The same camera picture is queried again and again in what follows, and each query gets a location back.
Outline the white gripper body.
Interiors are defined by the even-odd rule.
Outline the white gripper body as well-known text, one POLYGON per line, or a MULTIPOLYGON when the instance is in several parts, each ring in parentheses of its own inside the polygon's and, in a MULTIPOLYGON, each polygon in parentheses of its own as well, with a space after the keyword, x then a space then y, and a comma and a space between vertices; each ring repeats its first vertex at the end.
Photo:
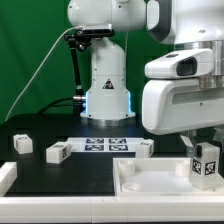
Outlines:
POLYGON ((164 135, 224 124, 224 88, 200 89, 198 79, 151 80, 143 90, 142 123, 164 135))

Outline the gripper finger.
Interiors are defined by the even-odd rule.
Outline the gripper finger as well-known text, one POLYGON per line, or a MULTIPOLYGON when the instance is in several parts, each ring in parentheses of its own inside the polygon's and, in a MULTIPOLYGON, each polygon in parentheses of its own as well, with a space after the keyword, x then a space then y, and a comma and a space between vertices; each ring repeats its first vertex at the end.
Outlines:
POLYGON ((197 152, 197 143, 195 141, 196 131, 189 130, 180 133, 180 137, 187 148, 187 156, 194 158, 197 152))
POLYGON ((224 142, 224 127, 219 126, 215 128, 214 140, 220 143, 224 142))

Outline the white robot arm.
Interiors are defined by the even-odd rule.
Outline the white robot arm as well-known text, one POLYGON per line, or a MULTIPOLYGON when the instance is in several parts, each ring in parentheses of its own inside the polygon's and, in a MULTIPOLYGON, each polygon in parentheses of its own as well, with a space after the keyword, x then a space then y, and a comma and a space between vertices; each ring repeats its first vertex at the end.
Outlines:
POLYGON ((175 51, 146 64, 142 123, 153 134, 179 133, 191 158, 197 130, 214 127, 224 151, 224 0, 70 0, 78 50, 90 49, 92 84, 84 117, 100 123, 131 116, 124 51, 110 38, 145 28, 175 51))

